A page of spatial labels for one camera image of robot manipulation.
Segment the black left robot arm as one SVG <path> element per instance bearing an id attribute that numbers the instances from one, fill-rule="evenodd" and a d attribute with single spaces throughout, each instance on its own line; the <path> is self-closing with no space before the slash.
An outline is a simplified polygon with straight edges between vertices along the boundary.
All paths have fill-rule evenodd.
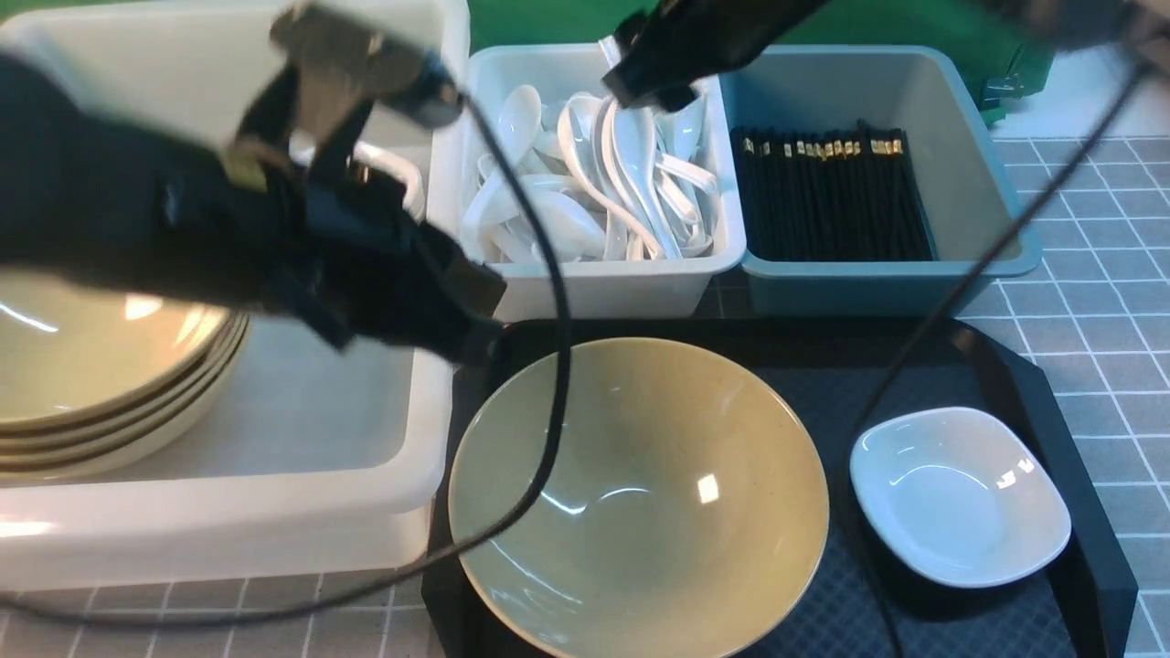
<path id="1" fill-rule="evenodd" d="M 480 364 L 505 283 L 404 210 L 391 174 L 230 180 L 220 155 L 90 115 L 4 54 L 4 268 L 297 320 L 333 349 L 356 338 Z"/>

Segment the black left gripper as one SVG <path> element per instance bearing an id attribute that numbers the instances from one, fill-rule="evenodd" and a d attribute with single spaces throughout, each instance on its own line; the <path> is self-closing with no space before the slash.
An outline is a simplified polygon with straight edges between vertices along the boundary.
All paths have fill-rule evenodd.
<path id="1" fill-rule="evenodd" d="M 274 296 L 333 349 L 362 337 L 484 363 L 503 330 L 493 315 L 505 283 L 417 220 L 405 193 L 395 176 L 372 167 L 308 176 L 277 254 Z"/>

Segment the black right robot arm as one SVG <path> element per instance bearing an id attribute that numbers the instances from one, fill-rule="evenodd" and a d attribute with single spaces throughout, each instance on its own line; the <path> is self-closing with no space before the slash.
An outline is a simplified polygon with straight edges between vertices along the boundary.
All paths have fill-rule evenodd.
<path id="1" fill-rule="evenodd" d="M 603 85 L 624 109 L 684 108 L 702 78 L 745 68 L 824 1 L 660 1 L 622 20 L 614 37 L 622 55 Z M 978 18 L 1011 26 L 1057 52 L 1109 42 L 1152 55 L 1166 39 L 1165 1 L 970 1 Z"/>

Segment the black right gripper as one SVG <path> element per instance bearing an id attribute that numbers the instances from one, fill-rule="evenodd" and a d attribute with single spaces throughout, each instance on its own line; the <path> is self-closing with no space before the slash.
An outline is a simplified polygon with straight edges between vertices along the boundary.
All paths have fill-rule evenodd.
<path id="1" fill-rule="evenodd" d="M 603 85 L 624 109 L 677 111 L 693 84 L 744 69 L 824 1 L 660 1 L 624 18 L 613 37 L 620 57 Z"/>

